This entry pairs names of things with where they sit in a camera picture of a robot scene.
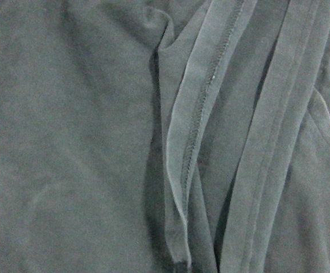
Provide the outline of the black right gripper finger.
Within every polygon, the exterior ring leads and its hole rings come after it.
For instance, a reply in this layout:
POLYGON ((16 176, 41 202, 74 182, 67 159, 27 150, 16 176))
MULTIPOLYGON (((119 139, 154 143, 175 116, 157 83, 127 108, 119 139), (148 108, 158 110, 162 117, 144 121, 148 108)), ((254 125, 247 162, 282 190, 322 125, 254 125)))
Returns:
POLYGON ((176 262, 173 265, 173 273, 191 273, 191 268, 187 262, 176 262))

